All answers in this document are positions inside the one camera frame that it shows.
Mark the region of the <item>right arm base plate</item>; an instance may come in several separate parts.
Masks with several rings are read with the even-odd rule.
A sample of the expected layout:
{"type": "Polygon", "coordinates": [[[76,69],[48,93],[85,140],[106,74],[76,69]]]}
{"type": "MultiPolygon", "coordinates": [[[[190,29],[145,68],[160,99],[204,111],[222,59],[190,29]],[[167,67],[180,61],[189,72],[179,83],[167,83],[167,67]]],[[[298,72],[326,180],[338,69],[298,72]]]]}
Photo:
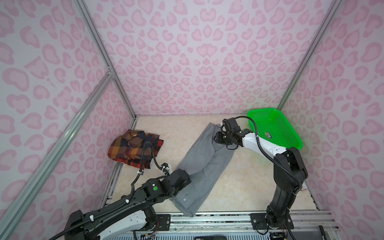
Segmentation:
{"type": "Polygon", "coordinates": [[[288,229],[293,230],[294,223],[291,218],[291,215],[288,215],[287,217],[283,217],[283,221],[281,223],[267,223],[266,219],[266,213],[252,213],[250,214],[251,224],[253,227],[253,230],[258,231],[272,231],[272,230],[282,230],[283,228],[288,227],[288,229]]]}

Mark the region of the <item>diagonal aluminium frame bar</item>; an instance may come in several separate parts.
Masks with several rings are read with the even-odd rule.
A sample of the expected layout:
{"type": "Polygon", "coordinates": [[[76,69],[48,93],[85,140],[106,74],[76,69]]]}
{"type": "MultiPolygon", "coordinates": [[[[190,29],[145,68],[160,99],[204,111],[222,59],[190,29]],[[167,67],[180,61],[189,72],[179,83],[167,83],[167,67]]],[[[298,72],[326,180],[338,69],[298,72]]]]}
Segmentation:
{"type": "Polygon", "coordinates": [[[111,72],[108,72],[104,76],[102,81],[98,84],[73,120],[70,122],[59,140],[53,145],[50,152],[43,159],[41,165],[31,176],[29,181],[27,181],[17,198],[12,202],[1,221],[2,240],[7,240],[13,233],[113,79],[114,74],[111,72]]]}

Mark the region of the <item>grey long sleeve shirt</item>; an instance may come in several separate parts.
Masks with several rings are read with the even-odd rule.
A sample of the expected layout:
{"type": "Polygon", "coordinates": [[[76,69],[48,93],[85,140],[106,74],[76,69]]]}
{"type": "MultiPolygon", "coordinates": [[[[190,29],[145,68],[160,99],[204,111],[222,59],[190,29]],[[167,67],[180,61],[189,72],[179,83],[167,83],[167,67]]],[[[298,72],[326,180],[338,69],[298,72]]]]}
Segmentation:
{"type": "Polygon", "coordinates": [[[178,165],[190,176],[191,183],[171,202],[188,217],[196,214],[233,157],[233,150],[214,141],[220,131],[219,125],[209,123],[178,165]]]}

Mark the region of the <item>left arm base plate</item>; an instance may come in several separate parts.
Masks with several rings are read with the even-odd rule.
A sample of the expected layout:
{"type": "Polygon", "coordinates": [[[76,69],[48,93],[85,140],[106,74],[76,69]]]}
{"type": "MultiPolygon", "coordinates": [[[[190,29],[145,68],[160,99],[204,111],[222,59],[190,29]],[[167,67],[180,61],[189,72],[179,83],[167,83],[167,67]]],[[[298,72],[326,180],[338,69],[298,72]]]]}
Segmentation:
{"type": "Polygon", "coordinates": [[[169,231],[171,224],[170,214],[145,216],[145,225],[136,231],[169,231]]]}

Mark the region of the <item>green plastic basket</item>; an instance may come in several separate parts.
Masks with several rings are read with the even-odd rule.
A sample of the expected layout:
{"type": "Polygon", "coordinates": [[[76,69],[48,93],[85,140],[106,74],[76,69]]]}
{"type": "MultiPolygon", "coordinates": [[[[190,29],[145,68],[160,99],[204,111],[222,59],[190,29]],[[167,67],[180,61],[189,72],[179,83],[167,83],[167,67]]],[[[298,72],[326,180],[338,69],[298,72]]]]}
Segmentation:
{"type": "Polygon", "coordinates": [[[275,145],[301,150],[303,142],[284,114],[275,108],[250,110],[247,113],[258,128],[259,136],[275,145]]]}

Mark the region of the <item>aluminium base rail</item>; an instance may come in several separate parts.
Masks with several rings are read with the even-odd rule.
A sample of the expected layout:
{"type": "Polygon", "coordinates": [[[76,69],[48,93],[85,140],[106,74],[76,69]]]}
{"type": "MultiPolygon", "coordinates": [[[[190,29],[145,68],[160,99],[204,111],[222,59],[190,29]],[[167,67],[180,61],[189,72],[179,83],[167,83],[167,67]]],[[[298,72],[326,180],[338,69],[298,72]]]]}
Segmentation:
{"type": "Polygon", "coordinates": [[[342,240],[340,228],[329,211],[293,210],[294,229],[253,230],[250,214],[259,212],[199,212],[193,218],[171,215],[169,231],[123,230],[106,240],[342,240]]]}

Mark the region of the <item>folded plaid flannel shirt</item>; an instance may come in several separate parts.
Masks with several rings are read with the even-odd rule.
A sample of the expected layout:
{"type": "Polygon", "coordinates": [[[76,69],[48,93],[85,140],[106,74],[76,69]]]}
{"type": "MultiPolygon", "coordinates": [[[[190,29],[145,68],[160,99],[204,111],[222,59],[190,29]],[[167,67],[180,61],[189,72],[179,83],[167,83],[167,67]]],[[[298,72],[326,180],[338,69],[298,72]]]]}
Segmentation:
{"type": "Polygon", "coordinates": [[[128,130],[112,142],[107,155],[111,160],[131,167],[150,169],[153,156],[150,148],[146,147],[143,150],[144,143],[146,142],[152,144],[155,156],[158,155],[164,144],[159,135],[144,131],[128,130]]]}

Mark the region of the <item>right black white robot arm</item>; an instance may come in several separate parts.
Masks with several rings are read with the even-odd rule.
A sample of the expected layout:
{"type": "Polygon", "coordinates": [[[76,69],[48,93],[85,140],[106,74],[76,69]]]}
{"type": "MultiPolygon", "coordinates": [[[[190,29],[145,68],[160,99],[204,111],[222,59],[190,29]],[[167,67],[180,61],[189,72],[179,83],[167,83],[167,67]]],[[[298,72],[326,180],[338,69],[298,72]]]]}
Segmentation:
{"type": "Polygon", "coordinates": [[[261,154],[274,165],[274,181],[276,190],[271,203],[266,210],[265,221],[269,229],[278,229],[288,224],[291,207],[303,183],[308,177],[303,158],[297,148],[285,148],[275,145],[258,134],[256,122],[244,116],[254,125],[255,130],[241,129],[237,119],[224,119],[221,130],[216,133],[214,140],[225,146],[243,147],[261,154]]]}

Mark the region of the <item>red white label card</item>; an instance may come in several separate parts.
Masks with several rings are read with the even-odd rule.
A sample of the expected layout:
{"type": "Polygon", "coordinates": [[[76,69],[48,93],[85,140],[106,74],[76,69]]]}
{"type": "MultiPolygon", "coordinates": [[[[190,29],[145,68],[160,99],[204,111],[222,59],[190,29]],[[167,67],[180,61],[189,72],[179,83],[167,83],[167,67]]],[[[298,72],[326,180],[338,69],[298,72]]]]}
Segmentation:
{"type": "Polygon", "coordinates": [[[305,183],[303,183],[303,184],[302,184],[301,191],[304,191],[304,190],[307,190],[307,189],[308,189],[307,185],[306,185],[305,183]]]}

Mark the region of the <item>right corner aluminium post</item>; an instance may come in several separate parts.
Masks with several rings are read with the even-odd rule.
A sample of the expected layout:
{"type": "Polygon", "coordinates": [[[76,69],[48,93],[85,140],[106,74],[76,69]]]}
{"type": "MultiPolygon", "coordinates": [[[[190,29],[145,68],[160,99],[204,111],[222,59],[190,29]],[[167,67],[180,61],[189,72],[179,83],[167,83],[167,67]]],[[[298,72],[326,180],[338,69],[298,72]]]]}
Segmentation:
{"type": "Polygon", "coordinates": [[[341,10],[345,1],[342,0],[333,0],[329,9],[327,10],[321,24],[319,25],[313,39],[311,40],[307,51],[305,52],[302,61],[298,65],[297,70],[295,71],[280,103],[278,104],[277,109],[283,111],[284,106],[289,100],[290,95],[294,91],[297,83],[299,82],[305,68],[310,62],[312,56],[314,55],[317,47],[320,45],[323,37],[326,35],[327,30],[332,25],[335,17],[338,15],[338,12],[341,10]]]}

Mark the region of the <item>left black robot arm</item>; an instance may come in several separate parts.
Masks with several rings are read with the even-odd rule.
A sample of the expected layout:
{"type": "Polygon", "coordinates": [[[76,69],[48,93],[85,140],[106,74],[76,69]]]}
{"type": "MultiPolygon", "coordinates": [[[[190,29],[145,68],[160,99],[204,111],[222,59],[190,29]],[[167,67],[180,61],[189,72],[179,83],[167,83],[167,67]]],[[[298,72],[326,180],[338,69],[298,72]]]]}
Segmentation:
{"type": "Polygon", "coordinates": [[[147,180],[128,196],[99,210],[70,214],[65,240],[103,240],[123,230],[151,230],[157,222],[153,205],[174,197],[191,183],[186,171],[178,169],[169,176],[147,180]]]}

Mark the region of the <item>left corner aluminium post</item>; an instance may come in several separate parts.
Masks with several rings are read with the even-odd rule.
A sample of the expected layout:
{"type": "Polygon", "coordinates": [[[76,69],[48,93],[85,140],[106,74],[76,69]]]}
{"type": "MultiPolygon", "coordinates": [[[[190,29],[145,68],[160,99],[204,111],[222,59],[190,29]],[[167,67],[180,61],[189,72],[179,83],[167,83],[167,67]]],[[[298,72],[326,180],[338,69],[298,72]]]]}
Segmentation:
{"type": "Polygon", "coordinates": [[[127,110],[129,111],[130,116],[133,120],[136,120],[137,116],[133,110],[133,107],[131,106],[131,103],[128,99],[128,96],[123,88],[123,84],[121,83],[121,80],[116,72],[116,69],[111,61],[111,58],[107,52],[107,49],[102,41],[102,38],[96,28],[96,24],[94,23],[91,13],[87,7],[87,4],[83,0],[74,0],[74,4],[76,5],[86,28],[88,29],[93,41],[95,42],[95,46],[98,49],[100,56],[102,60],[105,63],[105,66],[107,67],[108,71],[113,75],[113,81],[118,89],[119,94],[121,95],[123,99],[123,103],[125,104],[127,110]]]}

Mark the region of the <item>corner aluminium post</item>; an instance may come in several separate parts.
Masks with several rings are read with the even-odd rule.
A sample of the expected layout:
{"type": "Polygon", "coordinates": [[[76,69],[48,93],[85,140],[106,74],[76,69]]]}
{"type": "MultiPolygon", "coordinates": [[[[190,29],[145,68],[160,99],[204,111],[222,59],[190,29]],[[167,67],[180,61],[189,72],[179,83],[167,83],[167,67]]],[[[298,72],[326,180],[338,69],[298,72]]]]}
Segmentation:
{"type": "Polygon", "coordinates": [[[87,7],[87,4],[83,0],[74,0],[74,4],[76,5],[86,28],[88,29],[93,41],[95,42],[95,46],[98,49],[100,56],[102,60],[105,63],[105,66],[107,67],[108,71],[113,75],[113,81],[118,89],[119,94],[121,95],[123,99],[123,103],[125,104],[127,110],[129,111],[130,116],[133,120],[136,120],[137,116],[133,110],[133,107],[131,106],[131,103],[128,99],[128,96],[123,88],[123,84],[121,83],[121,80],[116,72],[116,69],[111,61],[111,58],[107,52],[107,49],[102,41],[102,38],[96,28],[96,24],[94,23],[91,13],[87,7]]]}
{"type": "Polygon", "coordinates": [[[329,9],[327,10],[321,24],[319,25],[313,39],[311,40],[307,51],[305,52],[302,61],[298,65],[297,70],[295,71],[280,103],[278,104],[277,109],[283,111],[284,106],[289,100],[290,95],[294,91],[297,83],[299,82],[305,68],[310,62],[312,56],[314,55],[317,47],[320,45],[323,37],[326,35],[327,30],[332,25],[335,17],[338,15],[338,12],[341,10],[345,1],[342,0],[333,0],[329,9]]]}

